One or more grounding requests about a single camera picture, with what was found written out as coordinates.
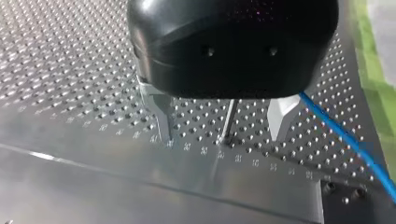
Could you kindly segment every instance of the metal table surface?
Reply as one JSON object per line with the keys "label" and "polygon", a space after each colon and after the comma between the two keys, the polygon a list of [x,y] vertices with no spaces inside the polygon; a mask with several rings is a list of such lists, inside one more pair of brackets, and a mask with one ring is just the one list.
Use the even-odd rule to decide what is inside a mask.
{"label": "metal table surface", "polygon": [[[347,6],[307,92],[385,165],[358,76]],[[159,140],[141,103],[126,1],[0,1],[0,221],[320,223],[320,179],[381,191],[367,166],[303,109],[272,142],[269,101],[175,99]]]}

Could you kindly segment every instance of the perforated metal plate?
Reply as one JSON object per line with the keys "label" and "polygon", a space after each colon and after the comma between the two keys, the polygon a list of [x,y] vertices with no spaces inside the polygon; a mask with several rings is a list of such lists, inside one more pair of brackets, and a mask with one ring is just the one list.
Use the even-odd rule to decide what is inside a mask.
{"label": "perforated metal plate", "polygon": [[[300,165],[315,170],[313,177],[311,171],[302,169],[302,181],[324,175],[364,184],[375,180],[351,148],[306,109],[290,125],[286,142],[272,142],[266,119],[269,101],[240,102],[232,129],[233,143],[226,147],[219,146],[217,140],[228,101],[175,99],[174,140],[161,142],[155,115],[142,105],[139,95],[124,0],[1,0],[0,9],[3,148],[45,153],[117,174],[136,175],[138,170],[139,178],[154,178],[154,182],[165,185],[165,177],[153,177],[142,167],[148,162],[155,167],[161,160],[158,155],[166,160],[163,154],[167,151],[177,154],[177,161],[171,163],[188,161],[197,165],[189,171],[201,169],[203,164],[217,167],[219,160],[227,160],[227,175],[249,175],[249,169],[238,168],[238,162],[249,160],[252,169],[263,162],[267,166],[262,169],[289,169],[278,172],[282,176],[294,175]],[[385,165],[359,83],[353,43],[347,32],[347,10],[342,9],[338,32],[319,68],[318,80],[307,92],[366,142]],[[146,152],[149,156],[142,159],[138,155],[144,150],[154,151]],[[200,172],[206,178],[212,173]],[[194,178],[194,173],[183,176]]]}

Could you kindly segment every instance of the black plastic cover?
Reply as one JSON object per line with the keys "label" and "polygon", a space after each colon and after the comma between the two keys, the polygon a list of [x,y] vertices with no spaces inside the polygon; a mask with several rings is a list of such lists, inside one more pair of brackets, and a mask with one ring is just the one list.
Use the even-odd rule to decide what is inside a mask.
{"label": "black plastic cover", "polygon": [[140,76],[188,98],[305,90],[338,22],[336,0],[130,0]]}

